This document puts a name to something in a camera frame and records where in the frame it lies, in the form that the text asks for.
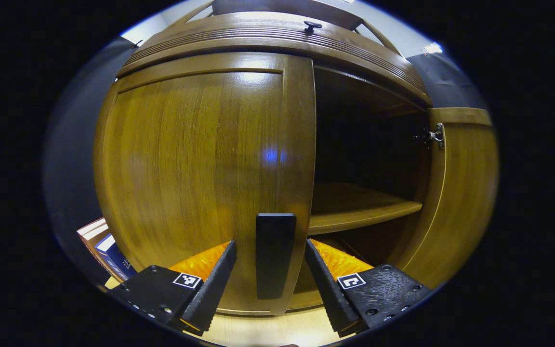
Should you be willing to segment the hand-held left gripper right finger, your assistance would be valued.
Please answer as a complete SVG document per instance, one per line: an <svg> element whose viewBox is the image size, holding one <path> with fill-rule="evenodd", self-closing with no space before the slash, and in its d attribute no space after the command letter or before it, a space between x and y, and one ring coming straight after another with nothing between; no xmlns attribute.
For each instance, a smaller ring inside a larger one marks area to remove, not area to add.
<svg viewBox="0 0 555 347"><path fill-rule="evenodd" d="M306 241L305 260L339 337L383 329L433 294L393 265L372 267L314 239Z"/></svg>

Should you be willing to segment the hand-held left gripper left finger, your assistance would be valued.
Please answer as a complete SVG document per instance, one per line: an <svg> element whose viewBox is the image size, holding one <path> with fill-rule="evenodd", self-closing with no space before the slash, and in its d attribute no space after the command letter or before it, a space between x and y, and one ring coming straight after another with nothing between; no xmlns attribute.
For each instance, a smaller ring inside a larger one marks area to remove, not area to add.
<svg viewBox="0 0 555 347"><path fill-rule="evenodd" d="M178 269L151 265L108 290L108 294L141 316L171 329L203 336L209 330L237 261L237 246L230 240L203 251L206 272L190 269L192 260Z"/></svg>

